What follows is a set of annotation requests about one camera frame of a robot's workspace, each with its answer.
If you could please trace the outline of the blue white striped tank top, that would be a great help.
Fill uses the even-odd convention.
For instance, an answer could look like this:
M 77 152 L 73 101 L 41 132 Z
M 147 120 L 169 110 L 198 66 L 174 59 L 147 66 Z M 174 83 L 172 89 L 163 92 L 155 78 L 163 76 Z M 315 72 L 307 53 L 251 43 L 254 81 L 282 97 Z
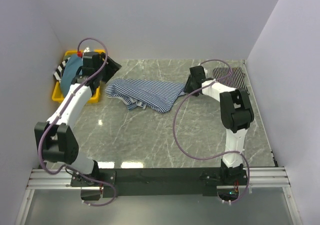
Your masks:
M 186 92 L 183 83 L 119 78 L 106 86 L 105 94 L 110 99 L 121 100 L 129 111 L 149 107 L 164 114 L 169 112 L 176 100 Z

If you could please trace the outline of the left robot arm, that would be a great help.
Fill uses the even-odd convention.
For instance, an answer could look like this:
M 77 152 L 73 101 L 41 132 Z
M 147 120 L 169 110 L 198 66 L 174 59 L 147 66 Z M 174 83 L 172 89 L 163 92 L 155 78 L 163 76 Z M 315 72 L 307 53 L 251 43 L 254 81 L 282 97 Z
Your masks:
M 73 127 L 101 82 L 108 82 L 120 68 L 105 52 L 90 50 L 72 54 L 58 67 L 55 76 L 63 101 L 47 121 L 34 128 L 42 167 L 45 162 L 61 164 L 82 174 L 88 186 L 99 182 L 98 163 L 80 153 Z

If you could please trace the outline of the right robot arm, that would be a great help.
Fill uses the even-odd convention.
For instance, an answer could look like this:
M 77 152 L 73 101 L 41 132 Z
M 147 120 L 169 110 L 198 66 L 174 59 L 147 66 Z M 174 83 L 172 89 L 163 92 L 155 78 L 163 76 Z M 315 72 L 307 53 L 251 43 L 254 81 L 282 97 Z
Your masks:
M 211 97 L 220 104 L 220 117 L 226 128 L 225 152 L 221 159 L 218 179 L 226 185 L 246 178 L 241 153 L 244 149 L 245 137 L 254 120 L 254 112 L 248 92 L 244 88 L 233 88 L 206 78 L 205 69 L 198 65 L 189 69 L 184 91 Z

